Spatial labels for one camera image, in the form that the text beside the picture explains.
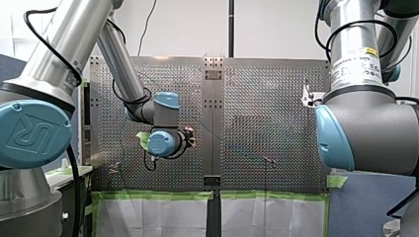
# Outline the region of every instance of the metal bracket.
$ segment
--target metal bracket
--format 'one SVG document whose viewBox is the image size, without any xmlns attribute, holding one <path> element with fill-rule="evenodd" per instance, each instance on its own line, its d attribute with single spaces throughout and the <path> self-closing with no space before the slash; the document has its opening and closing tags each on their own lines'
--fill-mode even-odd
<svg viewBox="0 0 419 237">
<path fill-rule="evenodd" d="M 206 70 L 206 80 L 221 80 L 221 70 Z"/>
<path fill-rule="evenodd" d="M 204 176 L 205 186 L 220 186 L 221 176 Z"/>
<path fill-rule="evenodd" d="M 309 108 L 315 108 L 316 104 L 323 100 L 324 92 L 310 92 L 310 86 L 304 85 L 302 87 L 302 105 Z"/>
</svg>

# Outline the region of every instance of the sticker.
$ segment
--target sticker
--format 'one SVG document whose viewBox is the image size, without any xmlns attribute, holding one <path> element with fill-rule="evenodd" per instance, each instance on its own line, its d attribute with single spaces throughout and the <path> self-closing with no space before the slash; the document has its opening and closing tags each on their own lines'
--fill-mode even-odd
<svg viewBox="0 0 419 237">
<path fill-rule="evenodd" d="M 364 81 L 377 81 L 381 83 L 381 69 L 379 59 L 369 53 L 352 54 L 341 58 L 333 64 L 333 84 L 355 84 Z"/>
<path fill-rule="evenodd" d="M 378 52 L 373 49 L 372 47 L 361 47 L 358 49 L 351 49 L 348 50 L 348 53 L 357 53 L 357 54 L 370 54 L 373 55 L 375 57 L 378 57 Z"/>
</svg>

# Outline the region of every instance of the black cable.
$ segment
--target black cable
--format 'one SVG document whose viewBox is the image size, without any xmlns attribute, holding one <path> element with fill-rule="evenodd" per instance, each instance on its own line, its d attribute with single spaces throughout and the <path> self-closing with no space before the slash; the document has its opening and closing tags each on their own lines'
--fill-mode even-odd
<svg viewBox="0 0 419 237">
<path fill-rule="evenodd" d="M 109 19 L 107 19 L 106 21 L 109 24 L 111 24 L 115 28 L 115 30 L 117 30 L 121 34 L 121 36 L 123 37 L 124 44 L 126 44 L 126 34 L 124 34 L 123 30 L 121 30 L 121 28 L 118 27 L 117 24 L 115 24 L 113 21 L 111 21 Z"/>
<path fill-rule="evenodd" d="M 407 48 L 406 53 L 404 54 L 404 56 L 398 60 L 396 63 L 394 63 L 392 66 L 389 66 L 387 68 L 385 68 L 384 70 L 382 70 L 382 72 L 388 72 L 390 70 L 392 70 L 393 68 L 395 68 L 396 66 L 400 65 L 404 59 L 406 59 L 406 57 L 409 55 L 410 51 L 412 50 L 412 46 L 413 46 L 413 38 L 412 36 L 409 37 L 409 47 Z"/>
<path fill-rule="evenodd" d="M 387 216 L 393 217 L 393 218 L 400 218 L 400 216 L 394 215 L 396 212 L 398 212 L 401 208 L 403 208 L 405 205 L 413 201 L 416 197 L 419 195 L 419 189 L 415 189 L 409 196 L 407 196 L 403 201 L 401 201 L 399 204 L 397 204 L 395 207 L 393 207 L 391 210 L 387 212 Z"/>
<path fill-rule="evenodd" d="M 68 159 L 71 164 L 71 171 L 73 174 L 74 181 L 74 224 L 73 224 L 73 237 L 79 236 L 80 225 L 81 225 L 81 183 L 79 178 L 79 172 L 77 167 L 77 159 L 74 155 L 71 144 L 67 147 Z"/>
<path fill-rule="evenodd" d="M 121 36 L 123 37 L 124 43 L 126 43 L 126 35 L 124 34 L 124 31 L 123 31 L 123 30 L 121 30 L 121 28 L 119 28 L 119 27 L 117 26 L 117 24 L 115 24 L 115 23 L 114 23 L 114 22 L 112 22 L 111 20 L 109 20 L 109 19 L 108 19 L 108 20 L 107 20 L 107 22 L 108 22 L 109 24 L 111 24 L 111 25 L 115 28 L 115 30 L 117 30 L 117 31 L 121 34 Z M 123 97 L 121 97 L 120 95 L 118 95 L 118 93 L 117 93 L 117 89 L 116 89 L 116 87 L 115 87 L 115 84 L 116 84 L 116 82 L 115 82 L 115 78 L 114 78 L 114 79 L 112 80 L 112 90 L 113 90 L 113 92 L 114 92 L 115 96 L 116 96 L 118 99 L 120 99 L 120 101 L 124 102 L 125 104 L 144 104 L 144 103 L 146 103 L 147 101 L 149 101 L 149 100 L 151 99 L 151 96 L 152 96 L 151 91 L 150 91 L 150 90 L 148 90 L 148 88 L 144 87 L 144 90 L 148 92 L 148 95 L 144 95 L 143 97 L 141 97 L 141 98 L 139 98 L 139 99 L 137 99 L 137 100 L 128 101 L 128 100 L 124 99 Z"/>
<path fill-rule="evenodd" d="M 56 56 L 59 58 L 59 60 L 62 61 L 62 63 L 64 63 L 68 69 L 72 72 L 72 74 L 74 75 L 74 77 L 77 80 L 77 85 L 76 87 L 80 86 L 81 83 L 83 82 L 83 79 L 81 78 L 80 73 L 77 71 L 77 69 L 71 65 L 70 62 L 67 61 L 67 59 L 65 59 L 57 50 L 55 50 L 55 48 L 48 42 L 46 41 L 34 28 L 34 26 L 32 25 L 31 21 L 29 20 L 29 16 L 31 16 L 32 14 L 47 14 L 47 13 L 52 13 L 55 12 L 56 7 L 55 8 L 51 8 L 51 9 L 47 9 L 47 10 L 31 10 L 28 11 L 24 14 L 24 20 L 26 25 L 28 26 L 28 28 L 31 30 L 31 32 Z"/>
<path fill-rule="evenodd" d="M 147 165 L 146 157 L 147 157 L 147 152 L 144 150 L 143 161 L 144 161 L 144 166 L 145 166 L 145 169 L 147 169 L 147 171 L 155 171 L 155 170 L 156 170 L 156 168 L 157 168 L 157 165 L 156 165 L 156 160 L 155 160 L 155 159 L 153 160 L 153 168 L 150 168 L 150 167 L 148 167 L 148 165 Z"/>
<path fill-rule="evenodd" d="M 409 101 L 409 102 L 414 102 L 416 104 L 419 105 L 419 98 L 414 98 L 414 97 L 396 97 L 395 98 L 396 101 Z"/>
<path fill-rule="evenodd" d="M 333 39 L 335 39 L 335 37 L 339 33 L 341 33 L 343 30 L 345 30 L 347 28 L 350 28 L 350 27 L 352 27 L 352 26 L 354 26 L 356 24 L 364 24 L 364 23 L 378 24 L 378 25 L 381 25 L 383 27 L 386 27 L 387 29 L 389 29 L 391 31 L 391 34 L 392 34 L 392 36 L 394 38 L 393 45 L 391 46 L 391 48 L 386 53 L 383 53 L 380 57 L 385 57 L 385 56 L 389 55 L 396 48 L 396 46 L 397 46 L 397 43 L 398 43 L 397 31 L 389 23 L 383 22 L 383 21 L 379 21 L 379 20 L 361 20 L 361 21 L 351 22 L 351 23 L 348 23 L 348 24 L 343 25 L 342 27 L 338 28 L 330 36 L 330 38 L 327 40 L 326 48 L 330 48 L 330 44 L 333 41 Z M 330 51 L 329 50 L 325 50 L 325 51 L 326 51 L 327 59 L 330 62 L 331 61 Z"/>
<path fill-rule="evenodd" d="M 327 48 L 323 44 L 323 42 L 320 40 L 320 37 L 318 35 L 318 24 L 320 22 L 320 15 L 321 15 L 321 11 L 323 9 L 323 4 L 324 4 L 323 0 L 319 2 L 319 6 L 318 6 L 318 10 L 317 10 L 317 16 L 316 16 L 315 25 L 314 25 L 314 36 L 315 36 L 315 40 L 317 41 L 318 45 L 320 45 L 321 48 L 323 48 L 324 50 L 330 51 L 330 49 Z"/>
<path fill-rule="evenodd" d="M 112 90 L 114 91 L 114 94 L 115 94 L 115 96 L 120 100 L 120 101 L 122 101 L 122 102 L 124 102 L 124 103 L 126 103 L 126 104 L 144 104 L 144 103 L 146 103 L 147 101 L 149 101 L 150 99 L 151 99 L 151 91 L 148 89 L 148 88 L 146 88 L 146 87 L 144 87 L 144 91 L 146 91 L 146 92 L 148 92 L 148 95 L 144 95 L 144 96 L 142 96 L 141 98 L 139 98 L 139 99 L 137 99 L 137 100 L 133 100 L 133 101 L 128 101 L 128 100 L 126 100 L 126 99 L 124 99 L 124 98 L 122 98 L 120 95 L 118 95 L 118 93 L 117 93 L 117 89 L 116 89 L 116 87 L 115 87 L 115 79 L 112 81 Z"/>
<path fill-rule="evenodd" d="M 157 0 L 154 0 L 153 7 L 151 8 L 150 13 L 148 14 L 147 20 L 145 21 L 144 32 L 142 33 L 141 39 L 139 40 L 138 54 L 136 56 L 139 56 L 139 54 L 141 53 L 142 40 L 144 40 L 145 34 L 147 33 L 148 21 L 150 21 L 150 17 L 154 12 L 154 8 L 156 7 L 156 3 L 157 3 Z"/>
</svg>

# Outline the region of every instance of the metal post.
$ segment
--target metal post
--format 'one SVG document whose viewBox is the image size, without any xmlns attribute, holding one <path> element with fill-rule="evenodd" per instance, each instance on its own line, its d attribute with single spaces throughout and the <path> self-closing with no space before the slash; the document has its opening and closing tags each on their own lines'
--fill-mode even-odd
<svg viewBox="0 0 419 237">
<path fill-rule="evenodd" d="M 234 57 L 234 0 L 229 0 L 228 8 L 228 57 Z"/>
</svg>

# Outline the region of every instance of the pegboard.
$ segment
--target pegboard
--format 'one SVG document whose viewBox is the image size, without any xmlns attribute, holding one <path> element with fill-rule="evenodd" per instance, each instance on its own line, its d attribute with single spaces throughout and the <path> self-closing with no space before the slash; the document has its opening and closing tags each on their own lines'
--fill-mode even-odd
<svg viewBox="0 0 419 237">
<path fill-rule="evenodd" d="M 317 154 L 314 110 L 303 107 L 300 99 L 305 81 L 311 91 L 325 91 L 327 64 L 209 60 L 133 58 L 138 76 L 152 92 L 180 95 L 180 127 L 196 131 L 196 147 L 178 160 L 157 162 L 157 170 L 150 172 L 135 137 L 149 126 L 125 119 L 107 64 L 92 58 L 94 189 L 201 191 L 204 175 L 220 175 L 225 190 L 324 192 L 328 170 Z M 275 164 L 267 165 L 266 159 Z"/>
<path fill-rule="evenodd" d="M 179 127 L 193 127 L 197 141 L 201 141 L 202 61 L 201 58 L 133 59 L 139 78 L 150 91 L 179 94 L 182 103 Z M 140 131 L 149 131 L 150 126 L 126 120 L 123 103 L 112 91 L 113 77 L 107 64 L 99 57 L 95 57 L 92 62 L 92 142 L 96 141 L 96 144 L 92 143 L 92 155 L 101 163 L 95 170 L 94 188 L 202 190 L 202 144 L 197 142 L 196 147 L 188 149 L 177 160 L 158 161 L 156 171 L 147 171 L 143 164 L 143 150 L 136 135 Z"/>
<path fill-rule="evenodd" d="M 324 192 L 314 109 L 301 95 L 304 84 L 326 90 L 326 62 L 225 59 L 224 71 L 222 189 Z"/>
</svg>

